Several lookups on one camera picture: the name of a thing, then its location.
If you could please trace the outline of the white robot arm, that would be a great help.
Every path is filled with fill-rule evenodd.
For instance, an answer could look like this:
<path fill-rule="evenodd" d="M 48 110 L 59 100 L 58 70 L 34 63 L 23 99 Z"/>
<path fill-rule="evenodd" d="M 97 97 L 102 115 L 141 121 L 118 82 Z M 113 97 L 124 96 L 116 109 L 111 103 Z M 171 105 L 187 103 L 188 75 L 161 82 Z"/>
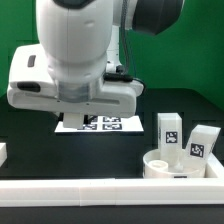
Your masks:
<path fill-rule="evenodd" d="M 15 108 L 131 117 L 143 85 L 113 76 L 114 27 L 157 35 L 184 0 L 36 0 L 39 42 L 16 49 L 7 98 Z"/>

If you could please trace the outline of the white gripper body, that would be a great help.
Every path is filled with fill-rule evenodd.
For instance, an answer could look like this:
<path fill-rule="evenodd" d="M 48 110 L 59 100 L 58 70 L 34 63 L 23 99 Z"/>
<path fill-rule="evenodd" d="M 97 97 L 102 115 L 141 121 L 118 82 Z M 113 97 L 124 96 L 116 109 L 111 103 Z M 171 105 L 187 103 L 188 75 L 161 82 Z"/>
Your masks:
<path fill-rule="evenodd" d="M 111 74 L 88 84 L 58 83 L 47 72 L 47 60 L 40 44 L 18 47 L 14 53 L 7 99 L 15 108 L 92 116 L 131 117 L 136 98 L 143 92 L 140 81 Z"/>

